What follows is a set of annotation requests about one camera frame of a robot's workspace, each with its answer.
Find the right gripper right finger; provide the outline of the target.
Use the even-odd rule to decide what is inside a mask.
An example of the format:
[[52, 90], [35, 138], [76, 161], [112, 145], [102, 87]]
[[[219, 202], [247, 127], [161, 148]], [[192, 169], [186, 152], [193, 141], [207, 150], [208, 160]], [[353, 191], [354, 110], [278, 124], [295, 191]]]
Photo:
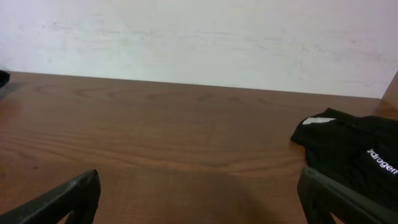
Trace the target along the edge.
[[335, 224], [333, 217], [343, 223], [397, 223], [397, 212], [373, 202], [310, 167], [302, 169], [297, 192], [310, 224]]

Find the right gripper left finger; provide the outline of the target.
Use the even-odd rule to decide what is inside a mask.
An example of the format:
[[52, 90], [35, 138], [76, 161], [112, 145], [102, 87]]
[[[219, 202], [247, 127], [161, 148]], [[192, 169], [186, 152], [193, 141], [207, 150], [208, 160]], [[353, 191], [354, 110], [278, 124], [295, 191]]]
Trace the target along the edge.
[[88, 170], [52, 190], [1, 214], [1, 223], [91, 224], [101, 195], [97, 170]]

